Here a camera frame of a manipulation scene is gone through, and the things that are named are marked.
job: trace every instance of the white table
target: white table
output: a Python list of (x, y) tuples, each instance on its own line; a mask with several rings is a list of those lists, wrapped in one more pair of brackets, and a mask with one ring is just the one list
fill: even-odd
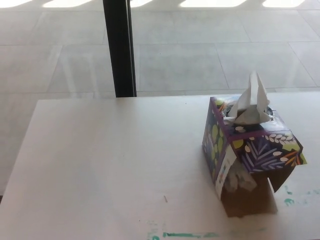
[(320, 239), (320, 94), (268, 96), (308, 161), (275, 194), (276, 215), (227, 218), (201, 149), (209, 96), (41, 100), (0, 240)]

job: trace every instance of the cardboard box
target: cardboard box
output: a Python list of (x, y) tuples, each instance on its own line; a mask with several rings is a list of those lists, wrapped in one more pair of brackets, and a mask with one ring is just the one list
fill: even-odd
[[(223, 111), (237, 98), (239, 96), (210, 98), (202, 148), (212, 181), (229, 217), (275, 213), (273, 191), (281, 187), (295, 166), (307, 163), (303, 147), (272, 108), (269, 109), (270, 121), (226, 124)], [(253, 191), (238, 187), (235, 192), (228, 192), (224, 187), (236, 160), (256, 182)]]

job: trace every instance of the floor tile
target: floor tile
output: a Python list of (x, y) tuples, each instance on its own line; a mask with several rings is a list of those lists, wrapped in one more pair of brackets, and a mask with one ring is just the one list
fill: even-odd
[[(218, 95), (218, 94), (243, 94), (246, 89), (221, 89), (221, 90), (198, 90), (185, 91), (185, 95)], [(267, 88), (267, 93), (275, 93), (274, 88)]]
[(30, 43), (102, 44), (105, 29), (105, 16), (100, 11), (48, 11), (42, 13)]
[(112, 92), (114, 89), (107, 46), (67, 45), (62, 48), (48, 92)]
[(136, 11), (131, 13), (134, 44), (175, 43), (172, 12)]
[(213, 44), (140, 46), (141, 91), (227, 88)]
[(239, 11), (238, 15), (252, 42), (320, 41), (295, 10)]
[(103, 0), (2, 0), (0, 12), (103, 11)]
[(47, 91), (61, 46), (0, 46), (0, 93)]
[(320, 42), (291, 42), (290, 45), (310, 76), (320, 86)]
[(252, 71), (266, 88), (316, 86), (287, 43), (221, 43), (216, 48), (230, 89), (247, 87)]
[(299, 11), (299, 13), (320, 36), (320, 10)]
[(185, 91), (137, 91), (138, 97), (183, 96)]
[(229, 11), (177, 11), (173, 19), (178, 43), (250, 42), (237, 15)]
[(290, 87), (290, 88), (276, 88), (276, 92), (320, 92), (320, 87)]
[(0, 22), (2, 23), (0, 45), (27, 44), (40, 14), (40, 12), (0, 12)]
[(38, 100), (69, 98), (92, 99), (93, 93), (0, 94), (0, 137), (23, 138)]

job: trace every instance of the glass pane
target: glass pane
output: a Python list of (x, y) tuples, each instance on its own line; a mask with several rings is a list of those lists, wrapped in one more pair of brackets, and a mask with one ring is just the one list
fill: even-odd
[(319, 90), (318, 0), (131, 0), (138, 96)]
[(0, 0), (0, 195), (38, 100), (115, 96), (102, 0)]

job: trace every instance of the green paint stain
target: green paint stain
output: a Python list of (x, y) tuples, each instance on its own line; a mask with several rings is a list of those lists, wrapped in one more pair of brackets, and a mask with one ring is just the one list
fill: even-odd
[(215, 232), (208, 232), (205, 235), (203, 235), (204, 238), (217, 238), (220, 237), (217, 233)]
[(287, 206), (290, 206), (290, 205), (295, 204), (295, 201), (294, 201), (293, 199), (291, 199), (291, 198), (286, 198), (286, 199), (284, 200), (284, 202), (285, 202), (285, 204), (286, 204)]
[(292, 191), (288, 191), (288, 186), (284, 186), (284, 189), (286, 190), (287, 194), (292, 195)]
[(201, 235), (193, 234), (193, 233), (168, 233), (164, 232), (163, 237), (184, 237), (184, 238), (201, 238)]
[(264, 232), (264, 231), (266, 231), (266, 230), (267, 230), (266, 227), (262, 227), (262, 228), (259, 228), (257, 231), (258, 231), (258, 232)]

